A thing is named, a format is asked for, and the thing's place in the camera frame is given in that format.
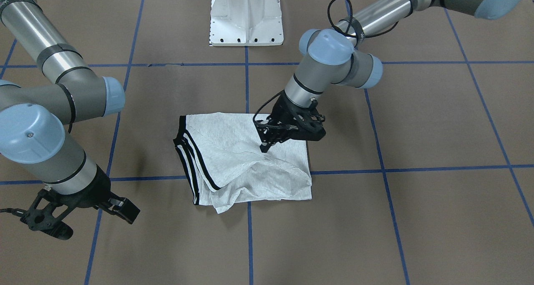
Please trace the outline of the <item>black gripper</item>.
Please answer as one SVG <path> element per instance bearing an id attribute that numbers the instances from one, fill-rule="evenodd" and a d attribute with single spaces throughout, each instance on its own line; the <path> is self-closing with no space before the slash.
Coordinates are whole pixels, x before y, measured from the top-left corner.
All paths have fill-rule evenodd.
<path id="1" fill-rule="evenodd" d="M 93 180 L 80 192 L 59 194 L 55 190 L 42 189 L 20 221 L 32 231 L 41 231 L 59 240 L 72 237 L 73 229 L 63 219 L 76 208 L 99 207 L 111 198 L 111 181 L 105 172 L 97 167 Z"/>
<path id="2" fill-rule="evenodd" d="M 277 98 L 272 112 L 265 120 L 257 120 L 256 116 L 269 102 Z M 311 106 L 318 106 L 318 101 L 315 98 L 311 99 Z M 275 144 L 282 144 L 287 140 L 292 140 L 290 135 L 297 130 L 294 113 L 297 107 L 286 95 L 285 91 L 280 91 L 267 102 L 265 102 L 259 110 L 254 114 L 254 125 L 261 140 L 260 151 L 267 153 L 269 149 Z"/>

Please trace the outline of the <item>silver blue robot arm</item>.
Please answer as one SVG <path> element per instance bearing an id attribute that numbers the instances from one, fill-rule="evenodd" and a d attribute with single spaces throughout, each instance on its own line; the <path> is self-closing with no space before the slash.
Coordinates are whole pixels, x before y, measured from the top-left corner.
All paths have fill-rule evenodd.
<path id="1" fill-rule="evenodd" d="M 324 30 L 308 30 L 299 41 L 303 58 L 286 87 L 273 99 L 267 118 L 252 121 L 263 153 L 287 140 L 319 141 L 325 136 L 318 101 L 330 85 L 368 89 L 383 74 L 379 58 L 365 53 L 364 41 L 392 31 L 399 21 L 423 10 L 440 7 L 478 19 L 496 20 L 521 0 L 377 0 L 364 9 L 334 21 Z"/>
<path id="2" fill-rule="evenodd" d="M 111 191 L 109 177 L 65 129 L 120 112 L 125 105 L 122 84 L 97 76 L 37 0 L 1 0 L 1 24 L 51 82 L 23 88 L 1 81 L 1 154 L 45 184 L 28 209 L 2 212 L 60 240 L 73 235 L 63 219 L 77 208 L 102 209 L 132 224 L 139 208 Z"/>

